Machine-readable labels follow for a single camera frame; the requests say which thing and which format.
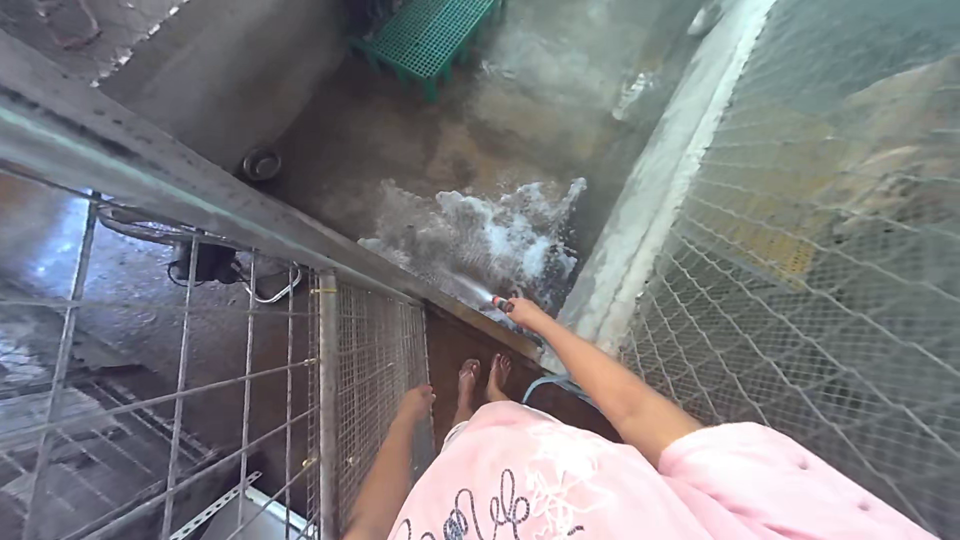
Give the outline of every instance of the metal grate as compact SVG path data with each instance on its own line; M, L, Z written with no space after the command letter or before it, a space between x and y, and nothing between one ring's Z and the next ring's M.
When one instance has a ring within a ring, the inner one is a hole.
M404 304L332 275L320 276L313 290L321 313L333 312L335 324L325 326L335 337L321 340L333 358L324 369L335 373L330 401L335 415L323 433L334 434L335 455L324 462L322 476L330 479L336 504L328 508L338 526L347 522L360 484L372 466L380 444L396 415L403 394L428 383L422 307ZM416 480L434 456L431 422L421 422L414 434L412 477Z
M496 4L494 0L414 0L370 41L353 43L396 68L431 79L449 66Z
M960 538L960 5L779 0L621 360Z

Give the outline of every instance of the hand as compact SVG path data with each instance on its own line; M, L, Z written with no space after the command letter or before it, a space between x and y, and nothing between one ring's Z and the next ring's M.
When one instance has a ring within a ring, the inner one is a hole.
M397 420L404 419L417 422L425 418L430 412L430 406L437 396L433 395L433 388L429 384L408 390L400 400L400 406L396 409Z
M553 322L553 317L526 298L511 298L508 302L513 304L514 308L507 316L526 330L539 332L543 325Z

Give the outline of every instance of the water splash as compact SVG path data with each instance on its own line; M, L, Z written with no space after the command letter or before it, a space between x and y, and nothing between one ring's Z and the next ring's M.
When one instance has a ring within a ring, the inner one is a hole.
M587 181L574 180L558 200L541 183L497 200L442 191L434 200L381 185L377 237L360 245L416 274L493 319L493 294L514 286L547 309L559 308L577 263L565 245L567 220Z

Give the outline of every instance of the foot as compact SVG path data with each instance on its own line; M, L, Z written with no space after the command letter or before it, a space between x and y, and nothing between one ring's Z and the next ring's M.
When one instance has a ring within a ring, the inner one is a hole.
M493 355L493 362L490 368L490 379L487 381L487 399L491 402L509 401L510 398L503 393L503 385L507 383L507 377L510 376L510 357L497 353Z
M460 380L457 383L457 406L469 408L473 401L473 388L477 385L477 375L480 374L480 360L469 359L460 368Z

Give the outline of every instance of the wet concrete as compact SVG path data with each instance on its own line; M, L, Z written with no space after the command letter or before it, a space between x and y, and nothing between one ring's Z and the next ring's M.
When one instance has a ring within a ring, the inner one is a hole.
M376 234L387 179L427 199L541 182L559 200L585 177L567 242L582 264L699 42L685 29L700 4L512 2L436 104L348 58L279 142L285 172L265 189L358 239Z

